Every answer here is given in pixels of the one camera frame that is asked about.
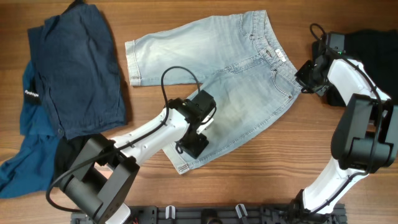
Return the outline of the light blue denim shorts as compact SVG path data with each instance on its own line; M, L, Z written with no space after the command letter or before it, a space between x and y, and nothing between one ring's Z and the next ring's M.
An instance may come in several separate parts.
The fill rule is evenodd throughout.
M221 157L263 132L300 93L296 68L265 10L210 16L125 44L132 86L201 83L216 102L204 131L209 143L192 158L173 146L164 153L179 174Z

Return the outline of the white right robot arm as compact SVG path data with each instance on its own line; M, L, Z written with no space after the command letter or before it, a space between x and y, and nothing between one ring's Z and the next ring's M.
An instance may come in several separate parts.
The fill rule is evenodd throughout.
M312 49L313 58L295 75L302 91L345 110L331 159L291 201L287 218L323 223L354 184L396 159L397 31L323 33Z

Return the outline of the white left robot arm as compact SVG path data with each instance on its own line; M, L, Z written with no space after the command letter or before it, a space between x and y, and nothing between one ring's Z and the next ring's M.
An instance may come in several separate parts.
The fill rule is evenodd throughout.
M124 223L130 215L124 200L140 166L171 144L197 158L209 143L202 130L215 110L214 98L201 90L191 100L167 101L157 117L129 134L94 135L61 175L60 190L91 222Z

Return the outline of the black folded garment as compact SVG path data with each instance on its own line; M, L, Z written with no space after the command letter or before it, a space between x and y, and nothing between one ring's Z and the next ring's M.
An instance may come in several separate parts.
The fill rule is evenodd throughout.
M312 45L313 60L327 61L330 87L325 92L332 106L346 106L353 94L375 99L372 82L382 101L397 103L397 31L365 29L349 34L323 33Z

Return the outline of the black garment under shirts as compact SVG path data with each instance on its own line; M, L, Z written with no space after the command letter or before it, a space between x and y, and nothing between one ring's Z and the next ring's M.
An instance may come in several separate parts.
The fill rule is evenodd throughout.
M75 159L90 139L94 139L105 146L110 144L110 141L102 134L78 136L69 140L66 137L61 138L55 153L54 173L51 184L74 166Z

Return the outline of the navy blue shirt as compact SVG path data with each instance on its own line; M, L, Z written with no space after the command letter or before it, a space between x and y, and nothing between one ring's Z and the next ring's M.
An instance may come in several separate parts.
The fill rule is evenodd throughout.
M94 4L74 1L27 34L35 89L59 138L127 123L114 41Z

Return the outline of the teal blue garment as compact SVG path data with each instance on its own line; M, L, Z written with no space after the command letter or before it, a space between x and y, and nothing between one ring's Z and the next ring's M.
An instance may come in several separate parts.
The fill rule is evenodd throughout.
M31 62L22 76L24 101L20 114L20 151L1 165L1 198L15 198L46 191L54 175L55 153L59 143L34 87Z

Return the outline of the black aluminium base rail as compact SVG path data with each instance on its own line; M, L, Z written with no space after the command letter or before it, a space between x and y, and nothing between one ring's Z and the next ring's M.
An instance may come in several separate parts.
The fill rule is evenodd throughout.
M234 207L131 207L131 214L125 223L204 223L204 218L210 216L222 223L287 223L285 204L263 206Z

